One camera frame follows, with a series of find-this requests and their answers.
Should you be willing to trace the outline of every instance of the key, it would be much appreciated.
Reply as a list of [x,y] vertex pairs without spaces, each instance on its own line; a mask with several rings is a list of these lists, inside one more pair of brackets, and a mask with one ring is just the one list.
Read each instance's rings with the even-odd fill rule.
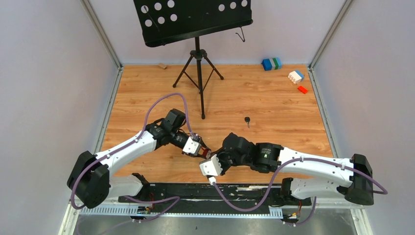
[[249,121],[250,121],[251,119],[249,118],[249,117],[245,117],[245,122],[247,123],[247,125],[248,125],[248,128],[249,128]]

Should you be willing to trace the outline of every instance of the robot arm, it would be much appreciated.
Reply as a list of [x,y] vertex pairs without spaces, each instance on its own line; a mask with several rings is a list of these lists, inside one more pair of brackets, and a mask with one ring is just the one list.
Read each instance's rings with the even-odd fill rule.
[[[304,158],[332,161],[342,167],[315,161],[301,161]],[[372,182],[345,169],[345,166],[348,166],[372,176],[372,169],[366,157],[359,154],[355,154],[351,159],[326,158],[297,152],[278,144],[253,144],[230,133],[223,141],[222,148],[213,152],[211,158],[200,163],[200,169],[213,184],[216,182],[215,176],[224,175],[231,166],[246,165],[260,173],[269,173],[275,172],[280,165],[292,159],[300,161],[287,164],[281,172],[306,174],[315,178],[283,179],[282,195],[290,195],[297,199],[313,196],[343,197],[356,204],[373,205]]]
[[[180,128],[184,125],[185,115],[179,110],[171,110],[166,118],[161,118],[148,124],[143,135],[137,139],[141,131],[130,139],[119,145],[92,154],[89,151],[82,153],[72,170],[67,185],[73,188],[75,180],[81,172],[92,162],[105,157],[101,162],[94,165],[85,174],[75,191],[76,196],[88,207],[94,208],[101,204],[106,198],[124,195],[135,196],[142,188],[142,179],[138,176],[114,177],[123,166],[132,160],[152,152],[169,143],[181,148],[183,154],[192,157],[206,158],[209,148],[203,143],[200,136],[196,138],[184,133]],[[206,150],[199,154],[201,147]]]

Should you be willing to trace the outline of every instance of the wall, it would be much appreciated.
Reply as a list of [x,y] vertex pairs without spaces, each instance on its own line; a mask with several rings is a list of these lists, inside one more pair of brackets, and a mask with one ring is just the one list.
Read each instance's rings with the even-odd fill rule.
[[[147,47],[133,0],[90,2],[124,64],[184,64],[194,49],[192,39],[164,47]],[[254,23],[243,28],[245,43],[235,34],[240,33],[238,28],[201,37],[201,47],[216,64],[257,64],[276,56],[287,64],[309,63],[343,2],[253,0]]]
[[374,234],[413,234],[415,2],[355,1],[316,79],[340,157],[366,155],[389,195],[367,209]]
[[0,2],[0,234],[55,235],[117,70],[79,0]]

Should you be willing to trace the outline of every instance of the metal hook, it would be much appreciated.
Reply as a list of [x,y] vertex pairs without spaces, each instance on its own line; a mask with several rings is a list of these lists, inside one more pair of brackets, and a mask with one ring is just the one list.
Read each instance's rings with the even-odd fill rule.
[[242,30],[242,27],[240,27],[241,28],[241,31],[242,31],[242,37],[244,37],[244,38],[242,38],[241,37],[241,35],[239,35],[239,33],[235,33],[235,34],[237,34],[238,36],[239,36],[239,38],[243,41],[243,42],[245,42],[245,35],[244,35],[244,31]]

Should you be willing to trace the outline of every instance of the wooden table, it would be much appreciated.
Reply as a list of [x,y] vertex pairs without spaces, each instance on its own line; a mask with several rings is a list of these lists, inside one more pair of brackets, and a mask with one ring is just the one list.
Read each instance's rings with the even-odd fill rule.
[[[280,70],[264,71],[261,65],[218,65],[224,76],[220,80],[214,73],[205,95],[206,119],[200,117],[200,96],[197,88],[183,76],[176,88],[172,85],[183,66],[126,66],[121,78],[114,108],[102,149],[125,141],[142,129],[149,107],[163,95],[180,92],[186,99],[192,130],[203,137],[213,150],[222,146],[230,133],[256,142],[281,144],[291,149],[332,157],[319,108],[304,65],[284,65]],[[204,82],[211,71],[202,66]],[[300,70],[305,79],[301,85],[307,94],[297,90],[287,75]],[[196,66],[187,73],[196,81]],[[173,96],[160,102],[150,114],[149,121],[164,118],[176,108],[184,111],[180,97]],[[250,128],[244,117],[251,118]],[[149,182],[202,182],[207,183],[199,169],[201,158],[181,154],[169,144],[132,161],[115,175],[140,173]],[[275,182],[285,177],[302,177],[297,174],[280,174]],[[217,177],[219,183],[267,183],[271,174],[252,171],[247,166],[232,167],[226,175]]]

